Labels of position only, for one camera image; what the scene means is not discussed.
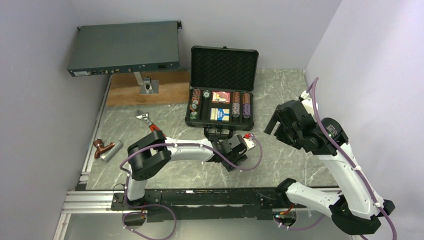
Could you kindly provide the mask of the purple poker chip stack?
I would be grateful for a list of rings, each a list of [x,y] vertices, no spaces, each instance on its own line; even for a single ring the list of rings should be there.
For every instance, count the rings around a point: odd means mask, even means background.
[[[249,119],[251,117],[251,104],[244,103],[242,105],[242,116],[244,119]]]

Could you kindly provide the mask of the blue Texas Hold'em card deck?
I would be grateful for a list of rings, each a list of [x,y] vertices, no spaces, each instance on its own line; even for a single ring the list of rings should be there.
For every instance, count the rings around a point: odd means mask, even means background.
[[[211,121],[229,122],[230,110],[227,108],[211,108],[209,119]]]

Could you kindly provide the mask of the black poker set case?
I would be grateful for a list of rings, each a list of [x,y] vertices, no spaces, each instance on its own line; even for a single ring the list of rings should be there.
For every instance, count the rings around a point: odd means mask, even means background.
[[[250,131],[254,128],[254,85],[259,52],[254,49],[236,49],[211,46],[191,48],[191,69],[189,97],[185,113],[185,123],[189,127],[203,129],[206,138],[231,138],[236,131]],[[193,89],[199,89],[200,102],[198,118],[189,119],[189,108]],[[211,92],[210,98],[203,98],[203,91]],[[212,102],[212,92],[230,92],[230,103]],[[232,117],[232,93],[240,92],[240,117]],[[243,118],[243,93],[250,93],[251,117]],[[229,121],[210,120],[211,108],[230,110]]]

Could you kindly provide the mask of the dark poker chip stack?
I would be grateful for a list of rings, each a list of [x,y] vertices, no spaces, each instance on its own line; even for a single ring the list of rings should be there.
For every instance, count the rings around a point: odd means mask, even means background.
[[[239,102],[232,103],[231,115],[233,118],[239,118],[241,114],[241,104]]]

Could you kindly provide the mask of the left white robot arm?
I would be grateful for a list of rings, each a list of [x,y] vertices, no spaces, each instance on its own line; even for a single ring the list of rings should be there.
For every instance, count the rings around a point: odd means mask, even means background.
[[[127,148],[129,176],[123,202],[131,210],[143,205],[148,179],[167,163],[221,163],[230,172],[246,160],[246,153],[256,146],[252,139],[240,134],[229,139],[209,136],[200,140],[186,140],[160,136],[161,133],[153,131]]]

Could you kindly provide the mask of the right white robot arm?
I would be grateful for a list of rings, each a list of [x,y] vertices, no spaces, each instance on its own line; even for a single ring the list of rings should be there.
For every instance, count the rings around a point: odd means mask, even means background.
[[[316,156],[341,193],[324,192],[286,178],[275,189],[276,203],[282,208],[300,204],[314,209],[348,235],[374,234],[381,226],[379,218],[390,215],[396,207],[379,196],[364,176],[340,123],[330,117],[317,119],[313,107],[311,98],[277,105],[264,132]]]

